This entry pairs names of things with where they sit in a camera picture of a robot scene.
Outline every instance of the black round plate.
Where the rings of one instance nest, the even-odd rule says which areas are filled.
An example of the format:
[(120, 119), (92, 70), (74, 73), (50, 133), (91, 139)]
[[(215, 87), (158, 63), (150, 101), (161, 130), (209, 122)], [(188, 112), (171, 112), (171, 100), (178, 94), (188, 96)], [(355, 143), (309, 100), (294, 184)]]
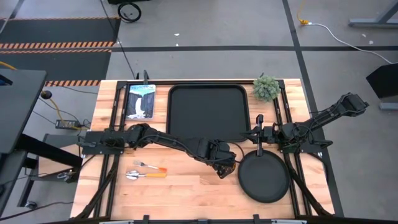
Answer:
[(267, 150), (261, 157), (252, 151), (245, 155), (238, 169), (243, 191), (258, 202), (280, 200), (289, 188), (289, 174), (281, 158)]

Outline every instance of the black floor mat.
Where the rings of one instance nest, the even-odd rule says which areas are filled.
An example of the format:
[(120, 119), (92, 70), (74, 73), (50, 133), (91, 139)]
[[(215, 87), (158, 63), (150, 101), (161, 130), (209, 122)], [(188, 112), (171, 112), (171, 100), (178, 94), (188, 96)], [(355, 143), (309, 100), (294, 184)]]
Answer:
[(104, 49), (0, 51), (0, 61), (17, 69), (47, 71), (52, 82), (46, 86), (98, 85), (106, 77), (110, 56)]
[(0, 49), (111, 47), (120, 19), (11, 19), (0, 36)]

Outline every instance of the wooden table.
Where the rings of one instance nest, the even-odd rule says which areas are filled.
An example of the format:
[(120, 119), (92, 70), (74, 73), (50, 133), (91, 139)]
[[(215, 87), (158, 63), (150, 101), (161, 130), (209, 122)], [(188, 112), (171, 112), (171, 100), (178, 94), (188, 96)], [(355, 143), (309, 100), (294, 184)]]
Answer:
[[(285, 79), (284, 81), (293, 121), (309, 119), (300, 80)], [(116, 82), (116, 80), (104, 80), (99, 86), (91, 123), (91, 129), (94, 131), (102, 131), (109, 126)], [(167, 95), (171, 87), (171, 85), (156, 86), (154, 119), (146, 121), (159, 131), (165, 131)], [(276, 122), (274, 105), (254, 99), (252, 85), (243, 85), (243, 87), (248, 94), (251, 126), (255, 127), (256, 116), (260, 113), (264, 115), (263, 126), (271, 126)], [(122, 101), (123, 94), (121, 94), (119, 105)], [(121, 110), (120, 106), (116, 123), (120, 121)], [(282, 117), (286, 122), (284, 111)], [(127, 121), (126, 127), (136, 123), (143, 123), (143, 121)], [(249, 141), (239, 144), (245, 153), (256, 149), (256, 145)], [(230, 146), (231, 150), (237, 154), (236, 159), (240, 160), (239, 149), (234, 145)], [(264, 149), (282, 157), (282, 154), (277, 152), (276, 145), (264, 144), (263, 146)], [(134, 166), (133, 161), (136, 159), (154, 166), (168, 168), (167, 177), (165, 179), (141, 178), (135, 181), (127, 179), (125, 173), (133, 169), (142, 172), (153, 171)], [(307, 154), (302, 154), (301, 160), (308, 188), (323, 207), (333, 213), (322, 163)], [(103, 156), (97, 155), (81, 171), (71, 217), (79, 214), (97, 191), (102, 161)], [(278, 202), (256, 202), (241, 190), (237, 170), (226, 178), (220, 179), (210, 166), (195, 161), (184, 152), (175, 149), (155, 144), (136, 151), (126, 149), (120, 157), (111, 219), (142, 220), (143, 215), (150, 215), (150, 219), (155, 220), (250, 219), (253, 214), (259, 214), (260, 218), (294, 217), (289, 191)], [(304, 214), (302, 194), (297, 186), (296, 189), (300, 212)], [(104, 215), (107, 198), (108, 193), (105, 192), (100, 215)]]

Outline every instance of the yellow cable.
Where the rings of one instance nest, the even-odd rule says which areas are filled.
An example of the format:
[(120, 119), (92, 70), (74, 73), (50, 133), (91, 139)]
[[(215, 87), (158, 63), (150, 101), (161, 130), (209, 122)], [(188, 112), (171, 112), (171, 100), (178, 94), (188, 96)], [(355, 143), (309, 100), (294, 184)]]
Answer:
[(299, 9), (297, 11), (297, 14), (296, 14), (297, 19), (298, 19), (298, 21), (300, 21), (301, 25), (305, 25), (305, 24), (308, 24), (310, 22), (310, 21), (308, 21), (306, 19), (300, 19), (299, 15), (300, 15), (301, 11), (303, 10), (304, 4), (305, 4), (305, 0), (303, 0), (301, 2), (300, 7), (299, 7)]
[(14, 68), (13, 66), (11, 66), (11, 65), (9, 65), (9, 64), (7, 64), (7, 63), (4, 63), (4, 62), (0, 62), (0, 65), (3, 65), (3, 66), (5, 66), (5, 67), (7, 67), (7, 68), (9, 68), (9, 69), (17, 70), (17, 69)]
[[(13, 66), (11, 66), (11, 65), (9, 65), (9, 64), (7, 64), (7, 63), (4, 63), (4, 62), (0, 62), (0, 65), (3, 65), (3, 66), (5, 66), (5, 67), (7, 67), (7, 68), (10, 68), (10, 69), (12, 69), (12, 70), (17, 70), (15, 67), (13, 67)], [(63, 123), (63, 125), (64, 126), (66, 126), (67, 124), (66, 124), (66, 122), (63, 120), (63, 118), (62, 118), (62, 116), (61, 116), (61, 112), (60, 112), (60, 108), (58, 107), (58, 105), (53, 101), (53, 99), (49, 99), (50, 101), (51, 101), (51, 103), (54, 105), (54, 107), (55, 107), (55, 109), (57, 110), (57, 114), (58, 114), (58, 117), (61, 119), (61, 122)], [(88, 128), (85, 128), (85, 129), (83, 129), (83, 128), (78, 128), (78, 127), (71, 127), (71, 128), (73, 128), (73, 129), (76, 129), (76, 130), (87, 130)]]

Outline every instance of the book cover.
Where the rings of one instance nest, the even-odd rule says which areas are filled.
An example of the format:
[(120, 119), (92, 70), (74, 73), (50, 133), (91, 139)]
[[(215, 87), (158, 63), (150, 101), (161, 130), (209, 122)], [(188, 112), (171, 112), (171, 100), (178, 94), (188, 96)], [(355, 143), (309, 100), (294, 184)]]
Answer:
[(155, 85), (130, 86), (126, 119), (151, 119), (154, 106)]

